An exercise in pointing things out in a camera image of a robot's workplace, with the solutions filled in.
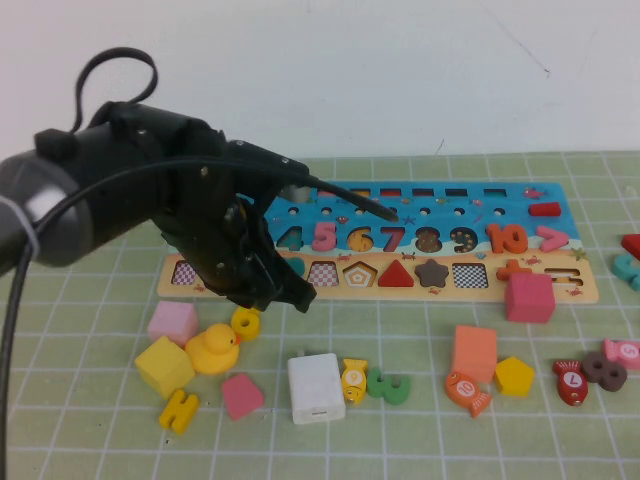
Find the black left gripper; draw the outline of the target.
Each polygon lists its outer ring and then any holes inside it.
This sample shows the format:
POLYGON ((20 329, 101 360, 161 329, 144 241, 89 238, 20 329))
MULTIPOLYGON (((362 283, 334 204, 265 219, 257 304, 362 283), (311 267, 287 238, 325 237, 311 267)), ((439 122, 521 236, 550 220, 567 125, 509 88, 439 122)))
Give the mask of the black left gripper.
POLYGON ((159 217, 163 238, 183 256, 204 286, 246 309, 277 301, 306 313, 316 290, 267 242, 265 222, 246 199, 218 211, 184 207, 159 217))

